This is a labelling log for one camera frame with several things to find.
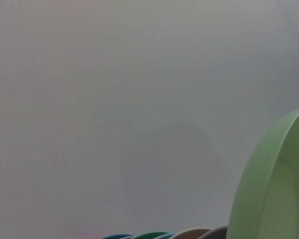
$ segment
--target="gray wall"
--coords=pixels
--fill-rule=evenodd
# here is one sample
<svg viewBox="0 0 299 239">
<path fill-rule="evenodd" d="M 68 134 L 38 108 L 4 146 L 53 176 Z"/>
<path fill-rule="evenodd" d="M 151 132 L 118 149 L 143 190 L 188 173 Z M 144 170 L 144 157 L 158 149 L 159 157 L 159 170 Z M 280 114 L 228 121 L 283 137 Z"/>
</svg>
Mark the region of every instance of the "gray wall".
<svg viewBox="0 0 299 239">
<path fill-rule="evenodd" d="M 0 239 L 228 222 L 299 108 L 299 0 L 0 0 Z"/>
</svg>

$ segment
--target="green plastic plate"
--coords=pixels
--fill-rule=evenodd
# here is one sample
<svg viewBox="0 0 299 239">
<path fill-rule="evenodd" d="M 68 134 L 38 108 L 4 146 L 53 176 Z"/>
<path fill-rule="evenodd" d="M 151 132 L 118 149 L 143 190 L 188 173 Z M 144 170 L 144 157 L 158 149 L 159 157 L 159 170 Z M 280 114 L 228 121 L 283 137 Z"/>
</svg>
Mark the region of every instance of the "green plastic plate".
<svg viewBox="0 0 299 239">
<path fill-rule="evenodd" d="M 253 152 L 227 239 L 299 239 L 299 110 L 271 128 Z"/>
</svg>

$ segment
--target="white wall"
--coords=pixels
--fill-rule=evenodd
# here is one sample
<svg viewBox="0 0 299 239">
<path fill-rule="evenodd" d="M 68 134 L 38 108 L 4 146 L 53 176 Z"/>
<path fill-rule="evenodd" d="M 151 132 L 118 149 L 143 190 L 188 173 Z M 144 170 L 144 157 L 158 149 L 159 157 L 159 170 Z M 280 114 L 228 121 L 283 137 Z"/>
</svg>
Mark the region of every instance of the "white wall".
<svg viewBox="0 0 299 239">
<path fill-rule="evenodd" d="M 0 239 L 228 222 L 299 108 L 299 0 L 0 0 Z"/>
</svg>

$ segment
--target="stacked plates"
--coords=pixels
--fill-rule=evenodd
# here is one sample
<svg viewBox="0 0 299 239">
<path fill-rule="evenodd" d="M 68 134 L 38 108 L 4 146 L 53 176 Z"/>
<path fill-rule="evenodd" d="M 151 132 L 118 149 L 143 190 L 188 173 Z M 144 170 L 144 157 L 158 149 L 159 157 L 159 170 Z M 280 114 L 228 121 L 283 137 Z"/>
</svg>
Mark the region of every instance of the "stacked plates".
<svg viewBox="0 0 299 239">
<path fill-rule="evenodd" d="M 272 127 L 241 177 L 228 227 L 104 239 L 299 239 L 299 110 Z"/>
</svg>

